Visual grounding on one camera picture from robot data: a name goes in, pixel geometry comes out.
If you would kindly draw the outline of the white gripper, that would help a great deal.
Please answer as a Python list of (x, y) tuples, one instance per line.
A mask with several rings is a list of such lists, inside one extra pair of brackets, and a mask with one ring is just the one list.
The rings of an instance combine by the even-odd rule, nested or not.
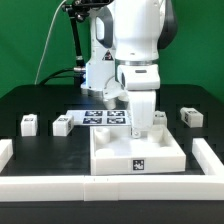
[(116, 107), (115, 99), (128, 102), (132, 137), (140, 138), (153, 125), (156, 90), (160, 88), (158, 65), (119, 65), (117, 74), (110, 78), (103, 90), (103, 101), (107, 109)]

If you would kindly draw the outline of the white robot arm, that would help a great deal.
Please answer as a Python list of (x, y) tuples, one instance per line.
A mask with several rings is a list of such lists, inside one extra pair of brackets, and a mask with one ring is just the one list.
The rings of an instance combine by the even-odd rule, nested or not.
[(88, 7), (91, 57), (86, 64), (84, 94), (128, 103), (134, 138), (153, 125), (160, 88), (159, 51), (177, 33), (172, 0), (105, 0)]

